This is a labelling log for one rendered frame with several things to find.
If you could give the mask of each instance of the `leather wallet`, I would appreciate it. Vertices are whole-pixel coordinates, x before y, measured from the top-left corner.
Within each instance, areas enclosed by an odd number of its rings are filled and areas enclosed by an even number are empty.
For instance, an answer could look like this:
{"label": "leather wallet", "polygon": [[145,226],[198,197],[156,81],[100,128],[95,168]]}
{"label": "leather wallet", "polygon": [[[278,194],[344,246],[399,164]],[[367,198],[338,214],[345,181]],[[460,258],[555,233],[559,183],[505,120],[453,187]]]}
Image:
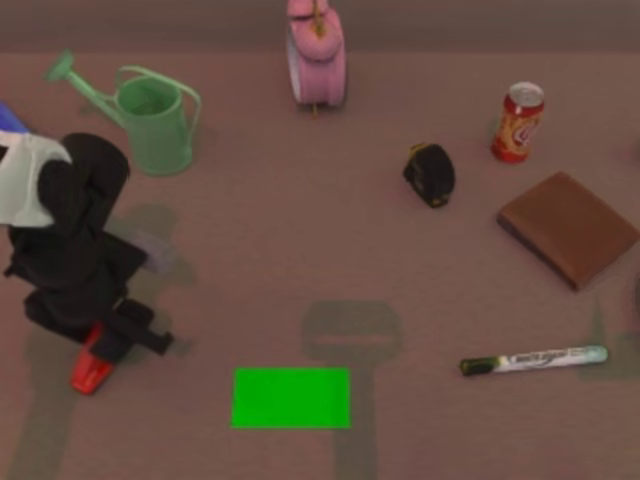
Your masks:
{"label": "leather wallet", "polygon": [[497,220],[576,291],[640,239],[633,225],[564,172],[509,202]]}

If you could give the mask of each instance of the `pink alarm clock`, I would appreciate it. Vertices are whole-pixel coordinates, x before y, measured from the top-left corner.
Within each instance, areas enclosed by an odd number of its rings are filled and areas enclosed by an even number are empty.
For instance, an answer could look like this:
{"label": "pink alarm clock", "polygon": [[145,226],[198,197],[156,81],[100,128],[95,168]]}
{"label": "pink alarm clock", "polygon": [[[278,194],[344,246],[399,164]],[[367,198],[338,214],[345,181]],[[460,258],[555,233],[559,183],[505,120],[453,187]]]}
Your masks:
{"label": "pink alarm clock", "polygon": [[347,83],[342,24],[328,0],[289,0],[287,53],[293,96],[300,105],[340,106]]}

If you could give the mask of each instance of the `watering can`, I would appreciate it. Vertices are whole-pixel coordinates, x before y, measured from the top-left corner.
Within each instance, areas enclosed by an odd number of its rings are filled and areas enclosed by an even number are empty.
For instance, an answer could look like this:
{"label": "watering can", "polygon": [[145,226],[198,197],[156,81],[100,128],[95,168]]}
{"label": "watering can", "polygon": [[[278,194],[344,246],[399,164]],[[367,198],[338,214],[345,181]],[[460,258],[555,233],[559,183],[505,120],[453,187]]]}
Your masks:
{"label": "watering can", "polygon": [[[186,169],[193,160],[193,136],[200,118],[201,98],[191,87],[160,73],[136,65],[120,67],[116,93],[95,90],[73,71],[73,54],[66,50],[46,73],[48,82],[66,79],[93,105],[124,128],[129,137],[133,162],[149,175],[172,175]],[[123,80],[124,72],[138,75]],[[195,102],[189,125],[182,94]]]}

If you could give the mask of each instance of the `whiteboard marker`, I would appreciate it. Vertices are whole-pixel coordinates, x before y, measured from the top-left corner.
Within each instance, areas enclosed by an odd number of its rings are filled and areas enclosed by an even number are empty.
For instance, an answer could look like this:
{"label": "whiteboard marker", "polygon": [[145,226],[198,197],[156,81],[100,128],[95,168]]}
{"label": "whiteboard marker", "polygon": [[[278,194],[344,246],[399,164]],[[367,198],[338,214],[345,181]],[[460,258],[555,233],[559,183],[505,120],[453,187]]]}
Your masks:
{"label": "whiteboard marker", "polygon": [[606,347],[592,345],[520,355],[469,358],[460,362],[460,371],[465,376],[480,375],[483,373],[518,372],[541,368],[603,363],[607,358],[609,358],[609,352]]}

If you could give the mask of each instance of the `soda can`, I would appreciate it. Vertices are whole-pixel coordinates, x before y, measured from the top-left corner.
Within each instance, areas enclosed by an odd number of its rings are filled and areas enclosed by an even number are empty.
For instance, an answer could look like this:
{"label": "soda can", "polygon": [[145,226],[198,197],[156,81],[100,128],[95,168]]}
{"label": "soda can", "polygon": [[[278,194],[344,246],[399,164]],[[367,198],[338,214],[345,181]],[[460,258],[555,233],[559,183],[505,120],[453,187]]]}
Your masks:
{"label": "soda can", "polygon": [[530,82],[519,82],[504,97],[500,126],[491,151],[498,160],[520,163],[531,150],[531,138],[544,110],[542,88]]}

